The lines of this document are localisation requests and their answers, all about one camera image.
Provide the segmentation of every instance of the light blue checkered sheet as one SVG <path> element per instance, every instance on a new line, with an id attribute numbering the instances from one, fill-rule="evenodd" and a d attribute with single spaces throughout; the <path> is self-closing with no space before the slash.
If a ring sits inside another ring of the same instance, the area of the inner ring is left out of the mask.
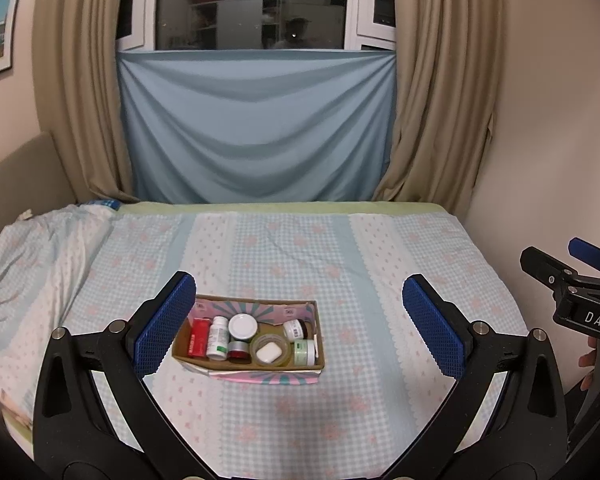
<path id="1" fill-rule="evenodd" d="M 170 356 L 145 378 L 184 439 L 225 477 L 373 478 L 404 451 L 452 385 L 402 307 L 402 282 L 414 272 L 469 320 L 526 334 L 504 284 L 446 213 L 136 216 L 104 209 L 67 208 L 1 235 L 0 390 L 31 416 L 54 326 L 86 333 L 128 319 L 179 269 L 195 277 L 200 294 L 315 299 L 326 356 L 318 384 L 232 383 Z M 106 380 L 96 374 L 96 382 L 118 435 L 137 446 Z M 492 384 L 464 444 L 479 437 L 501 384 Z"/>

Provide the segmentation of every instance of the green bedsheet edge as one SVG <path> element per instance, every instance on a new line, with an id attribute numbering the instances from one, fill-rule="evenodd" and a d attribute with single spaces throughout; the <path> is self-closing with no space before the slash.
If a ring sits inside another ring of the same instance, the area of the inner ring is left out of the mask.
<path id="1" fill-rule="evenodd" d="M 287 202 L 255 204 L 189 204 L 170 205 L 158 202 L 123 204 L 121 213 L 178 214 L 235 211 L 241 213 L 298 213 L 298 214 L 381 214 L 404 216 L 444 212 L 437 204 L 421 202 Z"/>

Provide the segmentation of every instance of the metal screw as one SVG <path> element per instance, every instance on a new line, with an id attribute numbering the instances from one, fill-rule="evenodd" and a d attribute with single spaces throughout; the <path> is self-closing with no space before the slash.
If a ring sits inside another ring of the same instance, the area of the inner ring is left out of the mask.
<path id="1" fill-rule="evenodd" d="M 489 325 L 484 323 L 483 321 L 476 321 L 474 323 L 474 332 L 480 335 L 485 335 L 489 333 Z"/>
<path id="2" fill-rule="evenodd" d="M 125 329 L 126 322 L 122 319 L 117 319 L 109 323 L 109 332 L 113 332 L 117 334 L 118 332 L 122 332 Z"/>
<path id="3" fill-rule="evenodd" d="M 59 326 L 58 328 L 55 328 L 53 330 L 53 332 L 51 333 L 51 337 L 53 339 L 62 339 L 64 337 L 64 334 L 66 334 L 66 329 L 62 326 Z"/>
<path id="4" fill-rule="evenodd" d="M 535 328 L 532 335 L 535 339 L 538 339 L 538 341 L 544 341 L 546 339 L 546 332 L 541 328 Z"/>

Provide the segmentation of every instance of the hand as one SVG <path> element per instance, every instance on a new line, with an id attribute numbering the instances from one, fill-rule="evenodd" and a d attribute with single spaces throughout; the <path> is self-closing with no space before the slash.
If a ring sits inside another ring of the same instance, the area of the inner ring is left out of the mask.
<path id="1" fill-rule="evenodd" d="M 596 364 L 596 348 L 598 347 L 598 340 L 595 337 L 589 336 L 587 339 L 587 345 L 589 348 L 593 348 L 588 354 L 584 354 L 578 359 L 578 366 L 580 368 L 587 368 Z M 580 383 L 580 389 L 582 391 L 588 390 L 593 382 L 593 370 L 590 371 Z"/>

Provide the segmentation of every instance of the blanket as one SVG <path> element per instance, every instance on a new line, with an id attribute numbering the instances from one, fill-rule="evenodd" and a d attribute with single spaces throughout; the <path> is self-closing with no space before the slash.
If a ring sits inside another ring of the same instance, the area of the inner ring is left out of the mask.
<path id="1" fill-rule="evenodd" d="M 413 441 L 453 384 L 402 306 L 422 273 L 469 320 L 526 334 L 520 312 L 458 220 L 444 212 L 116 214 L 69 206 L 0 236 L 0 394 L 32 416 L 51 330 L 128 319 L 177 270 L 200 294 L 315 300 L 326 367 L 317 384 L 232 383 L 169 355 L 144 378 L 180 434 L 216 471 L 243 478 L 374 478 Z M 138 446 L 102 374 L 118 436 Z M 477 440 L 497 376 L 463 445 Z"/>

